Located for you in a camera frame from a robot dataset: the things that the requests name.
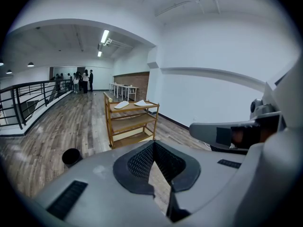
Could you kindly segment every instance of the black cylinder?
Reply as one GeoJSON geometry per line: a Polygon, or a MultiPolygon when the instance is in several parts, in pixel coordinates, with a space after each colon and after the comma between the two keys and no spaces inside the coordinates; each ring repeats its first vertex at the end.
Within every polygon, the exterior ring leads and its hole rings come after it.
{"type": "Polygon", "coordinates": [[[71,168],[82,159],[80,152],[75,148],[68,149],[62,155],[62,161],[68,168],[71,168]]]}

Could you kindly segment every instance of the fluorescent light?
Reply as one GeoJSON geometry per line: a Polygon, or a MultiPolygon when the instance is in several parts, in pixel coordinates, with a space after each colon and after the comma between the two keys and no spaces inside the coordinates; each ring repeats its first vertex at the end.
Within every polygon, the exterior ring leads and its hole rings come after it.
{"type": "Polygon", "coordinates": [[[104,30],[103,35],[102,35],[102,39],[101,39],[101,43],[105,43],[106,38],[108,36],[109,31],[108,30],[104,30]]]}

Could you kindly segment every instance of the wooden floor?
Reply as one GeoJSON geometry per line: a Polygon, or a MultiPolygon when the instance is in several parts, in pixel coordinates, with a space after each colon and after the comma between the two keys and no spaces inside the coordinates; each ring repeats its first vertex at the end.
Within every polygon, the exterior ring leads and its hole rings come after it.
{"type": "MultiPolygon", "coordinates": [[[[187,130],[162,117],[157,123],[156,139],[208,150],[187,130]]],[[[9,179],[29,197],[67,170],[61,157],[69,148],[77,148],[83,158],[110,150],[103,92],[72,93],[47,111],[26,136],[0,138],[0,155],[9,179]]],[[[155,186],[155,201],[165,212],[170,187],[156,164],[151,170],[150,184],[155,186]]]]}

